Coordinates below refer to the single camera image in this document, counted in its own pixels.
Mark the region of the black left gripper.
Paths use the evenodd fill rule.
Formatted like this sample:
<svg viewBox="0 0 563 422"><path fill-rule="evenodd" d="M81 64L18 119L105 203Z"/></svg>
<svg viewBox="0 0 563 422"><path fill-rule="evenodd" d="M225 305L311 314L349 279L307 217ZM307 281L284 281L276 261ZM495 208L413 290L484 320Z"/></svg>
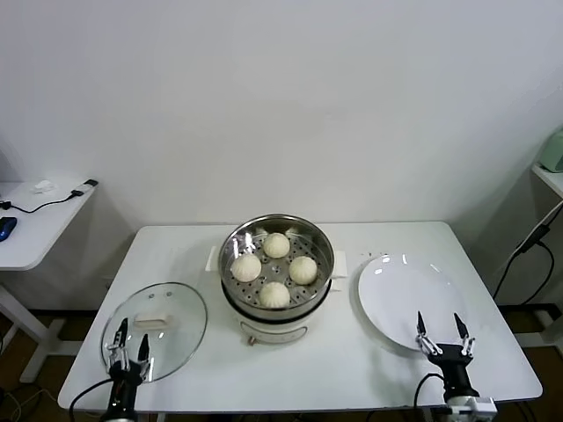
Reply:
<svg viewBox="0 0 563 422"><path fill-rule="evenodd" d="M112 365L109 375L113 382L108 411L134 411L137 388L141 384L141 376L150 369L149 335L144 334L138 349L137 363L128 361L126 341L128 336L128 319L122 319L113 342L106 346L108 365ZM128 364L128 370L122 365Z"/></svg>

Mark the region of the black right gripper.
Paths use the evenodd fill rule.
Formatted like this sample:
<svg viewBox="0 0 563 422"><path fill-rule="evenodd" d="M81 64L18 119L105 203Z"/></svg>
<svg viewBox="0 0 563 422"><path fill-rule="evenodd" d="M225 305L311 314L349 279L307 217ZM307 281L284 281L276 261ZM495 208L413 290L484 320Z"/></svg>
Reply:
<svg viewBox="0 0 563 422"><path fill-rule="evenodd" d="M416 342L428 360L442 371L445 396L476 396L478 391L472 387L466 368L472 362L475 338L468 331L458 313L454 314L460 345L437 345L426 330L423 316L417 313Z"/></svg>

